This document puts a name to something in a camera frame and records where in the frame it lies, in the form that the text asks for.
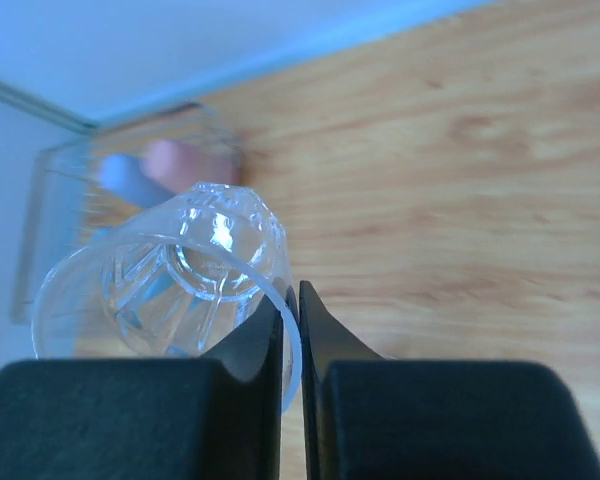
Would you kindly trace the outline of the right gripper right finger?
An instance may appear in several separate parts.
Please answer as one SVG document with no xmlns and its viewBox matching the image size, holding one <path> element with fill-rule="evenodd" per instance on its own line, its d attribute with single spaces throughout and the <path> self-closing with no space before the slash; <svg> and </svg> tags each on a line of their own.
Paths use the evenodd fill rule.
<svg viewBox="0 0 600 480">
<path fill-rule="evenodd" d="M 600 479 L 574 398 L 550 368 L 387 360 L 299 289 L 311 479 Z"/>
</svg>

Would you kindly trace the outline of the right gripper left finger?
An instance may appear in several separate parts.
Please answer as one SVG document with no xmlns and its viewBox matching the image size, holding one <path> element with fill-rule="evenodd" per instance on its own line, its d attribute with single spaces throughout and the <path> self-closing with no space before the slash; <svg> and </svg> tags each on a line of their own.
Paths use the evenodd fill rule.
<svg viewBox="0 0 600 480">
<path fill-rule="evenodd" d="M 283 325 L 263 299 L 199 358 L 0 370 L 0 479 L 275 479 Z"/>
</svg>

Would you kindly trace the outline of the clear glass tumbler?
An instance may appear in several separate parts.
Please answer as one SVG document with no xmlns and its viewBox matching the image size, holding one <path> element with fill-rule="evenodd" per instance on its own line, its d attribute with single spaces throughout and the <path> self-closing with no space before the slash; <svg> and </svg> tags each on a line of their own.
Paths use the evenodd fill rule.
<svg viewBox="0 0 600 480">
<path fill-rule="evenodd" d="M 198 357 L 270 301 L 284 325 L 282 404 L 299 388 L 287 232 L 246 187 L 200 183 L 58 262 L 34 302 L 37 358 Z"/>
</svg>

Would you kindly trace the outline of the purple plastic cup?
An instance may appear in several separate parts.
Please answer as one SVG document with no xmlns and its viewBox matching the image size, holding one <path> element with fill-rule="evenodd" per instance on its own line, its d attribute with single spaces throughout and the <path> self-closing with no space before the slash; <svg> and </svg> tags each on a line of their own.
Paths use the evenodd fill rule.
<svg viewBox="0 0 600 480">
<path fill-rule="evenodd" d="M 98 183 L 107 192 L 142 209 L 153 208 L 174 194 L 146 177 L 140 161 L 127 154 L 112 154 L 102 159 Z"/>
</svg>

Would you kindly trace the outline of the pink plastic cup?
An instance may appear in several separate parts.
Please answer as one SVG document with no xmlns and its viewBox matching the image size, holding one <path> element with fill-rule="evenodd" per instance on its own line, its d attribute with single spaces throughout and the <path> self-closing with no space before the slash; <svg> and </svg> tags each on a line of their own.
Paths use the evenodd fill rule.
<svg viewBox="0 0 600 480">
<path fill-rule="evenodd" d="M 174 194 L 201 182 L 237 185 L 240 181 L 240 167 L 230 156 L 168 139 L 148 145 L 141 159 L 141 170 L 150 180 Z"/>
</svg>

